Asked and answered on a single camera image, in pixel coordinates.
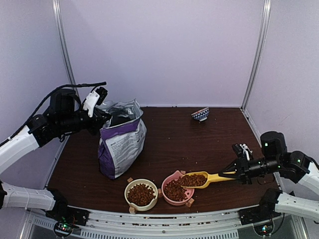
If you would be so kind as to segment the yellow plastic scoop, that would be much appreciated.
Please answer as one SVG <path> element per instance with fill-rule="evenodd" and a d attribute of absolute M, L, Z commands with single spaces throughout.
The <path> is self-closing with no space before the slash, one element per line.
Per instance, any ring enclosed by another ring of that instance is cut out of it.
<path fill-rule="evenodd" d="M 205 171 L 190 172 L 184 174 L 180 179 L 180 185 L 184 188 L 204 189 L 210 183 L 231 181 L 234 178 L 219 176 L 218 174 L 209 174 Z"/>

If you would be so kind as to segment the purple puppy food bag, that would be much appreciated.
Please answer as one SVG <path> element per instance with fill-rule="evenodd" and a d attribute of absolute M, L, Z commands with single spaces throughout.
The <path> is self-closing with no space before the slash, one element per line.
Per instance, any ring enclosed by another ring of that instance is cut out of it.
<path fill-rule="evenodd" d="M 100 129 L 99 170 L 114 180 L 124 174 L 142 152 L 147 128 L 142 120 L 144 112 L 136 99 L 114 103 L 103 111 L 111 118 Z"/>

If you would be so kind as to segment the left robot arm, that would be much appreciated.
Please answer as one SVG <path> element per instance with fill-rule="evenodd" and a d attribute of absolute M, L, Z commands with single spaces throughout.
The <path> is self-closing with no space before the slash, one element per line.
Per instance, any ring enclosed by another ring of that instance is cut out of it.
<path fill-rule="evenodd" d="M 44 113 L 34 111 L 12 136 L 0 144 L 0 171 L 6 171 L 22 157 L 55 138 L 63 141 L 66 136 L 84 129 L 96 135 L 111 117 L 98 109 L 108 94 L 104 85 L 92 84 L 91 92 L 83 101 L 76 94 L 77 85 L 62 85 L 50 92 L 44 98 L 49 100 Z M 16 187 L 5 182 L 0 183 L 0 206 L 52 211 L 61 221 L 72 216 L 67 200 L 58 190 Z"/>

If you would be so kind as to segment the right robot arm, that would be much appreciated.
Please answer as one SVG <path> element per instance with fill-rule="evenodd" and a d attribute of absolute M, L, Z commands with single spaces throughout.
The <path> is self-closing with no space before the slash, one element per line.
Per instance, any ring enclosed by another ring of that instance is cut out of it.
<path fill-rule="evenodd" d="M 252 184 L 252 178 L 278 172 L 280 177 L 300 184 L 315 193 L 319 192 L 319 165 L 301 151 L 288 152 L 283 133 L 268 131 L 260 136 L 262 158 L 255 159 L 252 151 L 243 144 L 234 144 L 236 159 L 218 173 L 220 177 Z M 278 189 L 266 191 L 255 215 L 265 220 L 275 213 L 285 213 L 319 220 L 318 201 L 299 198 Z"/>

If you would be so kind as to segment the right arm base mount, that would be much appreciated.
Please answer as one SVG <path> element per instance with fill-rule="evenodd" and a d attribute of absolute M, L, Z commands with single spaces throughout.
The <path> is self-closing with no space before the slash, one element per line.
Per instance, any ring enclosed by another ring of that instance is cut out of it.
<path fill-rule="evenodd" d="M 238 214 L 241 225 L 254 224 L 280 216 L 281 213 L 275 212 L 275 204 L 279 201 L 281 193 L 281 190 L 270 188 L 261 198 L 259 205 L 240 209 Z"/>

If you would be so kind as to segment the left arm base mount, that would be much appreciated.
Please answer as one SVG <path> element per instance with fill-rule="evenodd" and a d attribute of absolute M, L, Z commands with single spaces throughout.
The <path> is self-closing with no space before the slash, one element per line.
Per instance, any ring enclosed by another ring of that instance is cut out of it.
<path fill-rule="evenodd" d="M 52 218 L 63 224 L 74 225 L 75 227 L 78 225 L 86 225 L 89 211 L 69 206 L 67 199 L 57 189 L 47 190 L 53 195 L 55 204 L 52 210 L 44 210 L 46 217 Z"/>

